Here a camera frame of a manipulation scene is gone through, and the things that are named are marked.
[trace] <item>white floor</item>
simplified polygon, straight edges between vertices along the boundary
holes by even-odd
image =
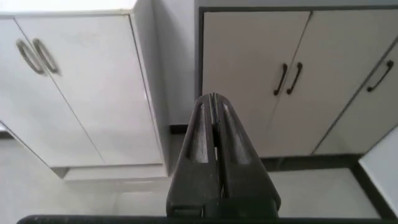
[[[274,172],[281,217],[377,218],[348,169]],[[14,140],[0,140],[0,223],[31,214],[164,216],[170,179],[64,182]]]

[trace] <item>cabinet door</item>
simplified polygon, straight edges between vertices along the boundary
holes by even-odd
[[[270,125],[268,156],[312,153],[397,37],[396,20],[396,10],[314,12]]]
[[[395,46],[320,144],[316,154],[365,153],[397,126],[397,63],[398,46]],[[379,80],[380,84],[369,92],[368,87],[374,87]]]
[[[51,77],[35,73],[22,58],[18,40],[40,69],[15,21],[0,20],[0,34],[6,34],[0,38],[1,121],[50,167],[103,164]]]
[[[30,41],[38,39],[47,49],[58,68],[52,78],[105,163],[162,162],[129,16],[17,23]]]
[[[203,31],[203,94],[232,103],[259,156],[309,12],[207,12]]]

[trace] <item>silver cabinet handle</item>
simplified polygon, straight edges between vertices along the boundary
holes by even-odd
[[[29,47],[22,40],[17,40],[17,47],[18,47],[19,53],[21,53],[22,57],[24,58],[25,62],[29,65],[29,67],[31,69],[33,69],[33,71],[35,71],[35,73],[37,73],[39,75],[43,75],[44,74],[44,70],[40,66],[40,63],[37,61],[37,59],[34,57],[34,54],[29,49]],[[30,58],[27,56],[26,51],[29,52],[28,54],[33,58],[33,60],[35,61],[36,65],[38,66],[38,68],[32,63]]]
[[[44,62],[45,66],[50,70],[50,72],[52,73],[58,73],[58,68],[55,64],[54,59],[51,57],[50,53],[48,52],[48,50],[45,48],[44,44],[37,38],[33,39],[33,46],[35,47],[40,59],[42,59],[42,61]]]

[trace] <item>black cabinet handle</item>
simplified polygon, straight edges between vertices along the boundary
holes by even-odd
[[[389,60],[386,65],[387,65],[387,71],[384,73],[384,75],[381,77],[381,79],[375,84],[374,87],[368,86],[368,89],[367,89],[368,92],[372,92],[373,90],[375,90],[377,88],[377,86],[379,86],[379,84],[383,81],[383,79],[387,76],[387,74],[393,68],[394,62],[392,60]]]
[[[302,64],[301,62],[297,63],[297,74],[296,74],[296,77],[294,78],[292,87],[290,87],[290,88],[288,88],[288,89],[286,90],[286,93],[287,93],[288,95],[292,94],[293,89],[294,89],[294,86],[296,85],[297,80],[299,79],[299,76],[300,76],[300,73],[301,73],[301,70],[302,70],[302,69],[303,69],[303,64]]]
[[[287,65],[286,65],[286,63],[284,63],[282,67],[283,67],[283,69],[284,69],[284,72],[283,72],[283,74],[282,74],[282,78],[280,79],[278,89],[277,89],[277,90],[274,90],[274,96],[277,96],[277,95],[279,94],[280,88],[282,87],[282,83],[284,82],[284,79],[285,79],[285,76],[286,76],[286,72],[287,72]]]

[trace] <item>white wall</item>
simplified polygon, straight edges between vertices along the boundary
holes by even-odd
[[[374,146],[359,163],[398,215],[398,128]]]
[[[194,0],[154,0],[170,124],[188,124],[195,102]]]

